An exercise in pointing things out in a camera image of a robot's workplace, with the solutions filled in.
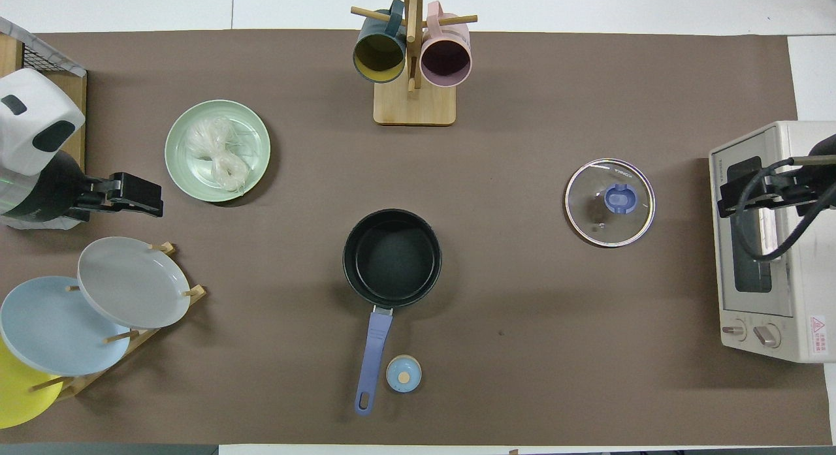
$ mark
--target clear plastic bag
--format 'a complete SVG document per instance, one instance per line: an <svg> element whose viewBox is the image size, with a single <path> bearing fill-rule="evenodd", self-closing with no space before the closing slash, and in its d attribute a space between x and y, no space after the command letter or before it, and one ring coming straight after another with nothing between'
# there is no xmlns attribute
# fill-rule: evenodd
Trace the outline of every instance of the clear plastic bag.
<svg viewBox="0 0 836 455"><path fill-rule="evenodd" d="M225 191L244 187L250 167L230 148L241 146L241 139L226 117L207 117L194 122L185 134L185 145L201 160L212 160L212 178Z"/></svg>

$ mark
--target green plate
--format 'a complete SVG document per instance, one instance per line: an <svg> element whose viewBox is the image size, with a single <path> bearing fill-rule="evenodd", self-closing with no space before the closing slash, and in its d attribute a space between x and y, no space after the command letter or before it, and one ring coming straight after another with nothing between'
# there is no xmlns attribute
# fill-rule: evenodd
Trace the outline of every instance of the green plate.
<svg viewBox="0 0 836 455"><path fill-rule="evenodd" d="M206 117L224 116L233 123L242 146L231 148L250 167L242 190L226 191L212 179L212 161L192 155L185 144L189 127ZM165 167L171 180L186 194L207 202L223 202L247 193L264 176L270 160L270 137L264 122L246 105L235 101L201 102L178 117L165 139Z"/></svg>

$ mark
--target purple pan handle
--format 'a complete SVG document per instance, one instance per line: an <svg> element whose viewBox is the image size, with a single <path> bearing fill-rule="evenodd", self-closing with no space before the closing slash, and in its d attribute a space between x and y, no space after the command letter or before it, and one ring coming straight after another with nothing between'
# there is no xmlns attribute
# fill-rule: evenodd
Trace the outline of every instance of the purple pan handle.
<svg viewBox="0 0 836 455"><path fill-rule="evenodd" d="M355 398L355 411L361 416L371 414L371 407L374 404L374 390L377 388L377 379L380 375L380 362L383 360L383 346L386 344L386 336L389 335L391 325L392 315L372 312L370 318L368 318L368 333L366 335L366 348L363 352L361 380L357 384L357 398Z"/></svg>

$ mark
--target brown paper mat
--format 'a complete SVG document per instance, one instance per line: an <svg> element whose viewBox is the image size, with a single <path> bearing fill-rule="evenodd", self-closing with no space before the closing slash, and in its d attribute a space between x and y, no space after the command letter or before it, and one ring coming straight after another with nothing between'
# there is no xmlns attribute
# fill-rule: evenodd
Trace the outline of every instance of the brown paper mat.
<svg viewBox="0 0 836 455"><path fill-rule="evenodd" d="M0 290L74 275L108 235L173 241L210 294L75 399L0 442L794 444L831 442L821 366L720 345L707 154L796 110L786 39L474 33L449 128L378 127L350 31L45 36L89 74L88 172L158 182L165 216L100 214L69 232L4 229ZM179 191L171 124L215 98L272 137L239 202ZM573 234L562 192L617 157L656 188L638 243ZM340 255L380 208L424 217L444 264L394 313L384 361L417 392L352 411L370 304Z"/></svg>

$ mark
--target wooden mug rack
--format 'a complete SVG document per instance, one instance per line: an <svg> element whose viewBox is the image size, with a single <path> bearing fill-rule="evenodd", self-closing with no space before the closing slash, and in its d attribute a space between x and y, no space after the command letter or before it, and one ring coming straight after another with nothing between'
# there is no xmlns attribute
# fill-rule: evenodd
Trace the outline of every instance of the wooden mug rack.
<svg viewBox="0 0 836 455"><path fill-rule="evenodd" d="M456 121L456 88L422 84L421 55L424 0L404 0L406 19L406 68L389 83L374 84L374 121L380 125L452 125ZM351 7L352 14L389 21L389 15ZM475 14L439 20L442 26L478 21Z"/></svg>

